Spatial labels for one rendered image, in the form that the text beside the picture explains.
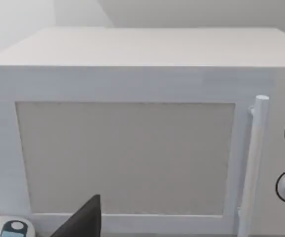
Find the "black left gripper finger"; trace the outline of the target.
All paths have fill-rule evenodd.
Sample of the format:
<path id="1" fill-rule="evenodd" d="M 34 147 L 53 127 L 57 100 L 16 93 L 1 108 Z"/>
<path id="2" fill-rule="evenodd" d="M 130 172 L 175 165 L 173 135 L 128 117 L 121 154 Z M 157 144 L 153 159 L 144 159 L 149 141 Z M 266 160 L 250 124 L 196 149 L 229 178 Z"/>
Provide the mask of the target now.
<path id="1" fill-rule="evenodd" d="M 101 237 L 101 196 L 92 196 L 50 237 Z"/>

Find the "white microwave door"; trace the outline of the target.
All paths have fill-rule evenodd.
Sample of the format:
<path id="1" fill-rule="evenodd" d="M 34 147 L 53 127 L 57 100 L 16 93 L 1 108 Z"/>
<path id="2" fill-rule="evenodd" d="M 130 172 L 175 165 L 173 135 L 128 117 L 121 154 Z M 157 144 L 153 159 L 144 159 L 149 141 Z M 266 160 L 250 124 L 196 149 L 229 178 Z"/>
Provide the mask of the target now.
<path id="1" fill-rule="evenodd" d="M 53 232 L 100 194 L 105 233 L 232 234 L 248 113 L 272 69 L 0 66 L 0 214 Z"/>

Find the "pale microwave oven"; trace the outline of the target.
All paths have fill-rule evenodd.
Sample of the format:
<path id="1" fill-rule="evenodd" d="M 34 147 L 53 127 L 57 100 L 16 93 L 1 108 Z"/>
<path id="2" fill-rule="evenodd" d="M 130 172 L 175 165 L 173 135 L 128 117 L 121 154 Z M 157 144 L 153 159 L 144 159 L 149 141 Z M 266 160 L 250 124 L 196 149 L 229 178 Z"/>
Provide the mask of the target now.
<path id="1" fill-rule="evenodd" d="M 240 67 L 274 72 L 252 215 L 251 236 L 285 236 L 285 203 L 275 193 L 285 172 L 285 33 L 277 29 L 44 29 L 0 52 L 0 66 Z M 232 234 L 237 236 L 249 153 Z"/>

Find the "white and blue bottle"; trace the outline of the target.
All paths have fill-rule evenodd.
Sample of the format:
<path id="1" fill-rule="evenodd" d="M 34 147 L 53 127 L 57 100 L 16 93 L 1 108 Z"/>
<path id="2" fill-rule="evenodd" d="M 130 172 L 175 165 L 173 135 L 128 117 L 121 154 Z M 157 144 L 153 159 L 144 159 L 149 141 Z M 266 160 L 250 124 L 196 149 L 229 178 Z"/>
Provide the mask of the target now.
<path id="1" fill-rule="evenodd" d="M 33 224 L 21 217 L 0 217 L 0 237 L 36 237 Z"/>

